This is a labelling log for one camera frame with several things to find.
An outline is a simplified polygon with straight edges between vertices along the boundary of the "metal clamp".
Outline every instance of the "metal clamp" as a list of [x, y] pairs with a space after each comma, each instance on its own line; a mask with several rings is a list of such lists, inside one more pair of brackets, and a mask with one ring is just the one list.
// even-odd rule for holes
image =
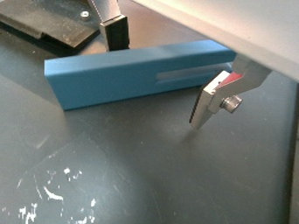
[[238, 94], [260, 87], [270, 73], [272, 69], [238, 54], [233, 73], [224, 71], [201, 90], [192, 113], [192, 126], [200, 129], [221, 109], [234, 113], [242, 103]]
[[99, 30], [106, 40], [107, 51], [129, 49], [129, 22], [122, 15], [118, 0], [89, 0], [97, 12], [99, 20]]

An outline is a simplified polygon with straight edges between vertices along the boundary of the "black object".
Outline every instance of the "black object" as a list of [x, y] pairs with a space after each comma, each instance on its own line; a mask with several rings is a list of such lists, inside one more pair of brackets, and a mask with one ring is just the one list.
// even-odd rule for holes
[[102, 23], [101, 33], [106, 36], [109, 51], [129, 49], [130, 37], [126, 16], [121, 15], [119, 17], [109, 20], [106, 23]]

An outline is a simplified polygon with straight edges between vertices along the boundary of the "red marking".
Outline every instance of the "red marking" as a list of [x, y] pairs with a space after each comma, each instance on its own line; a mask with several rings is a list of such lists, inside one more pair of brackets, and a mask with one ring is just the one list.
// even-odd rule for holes
[[242, 77], [244, 77], [244, 74], [233, 72], [229, 75], [228, 79], [218, 85], [217, 88], [221, 88], [221, 87], [229, 85], [233, 81], [240, 80]]

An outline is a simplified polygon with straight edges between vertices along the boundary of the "screw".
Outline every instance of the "screw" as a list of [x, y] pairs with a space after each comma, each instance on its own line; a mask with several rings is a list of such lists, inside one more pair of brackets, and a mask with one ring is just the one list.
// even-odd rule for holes
[[79, 14], [79, 16], [82, 21], [85, 22], [90, 21], [90, 13], [86, 10]]
[[240, 107], [241, 103], [242, 103], [242, 99], [237, 95], [233, 95], [232, 97], [224, 100], [220, 106], [233, 114], [237, 108]]

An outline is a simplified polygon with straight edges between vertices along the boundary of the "blue block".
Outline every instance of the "blue block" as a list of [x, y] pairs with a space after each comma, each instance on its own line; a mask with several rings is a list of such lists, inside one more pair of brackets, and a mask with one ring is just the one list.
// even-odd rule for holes
[[45, 74], [63, 109], [77, 109], [200, 86], [216, 75], [216, 68], [208, 72], [206, 66], [232, 62], [236, 56], [205, 40], [49, 59]]

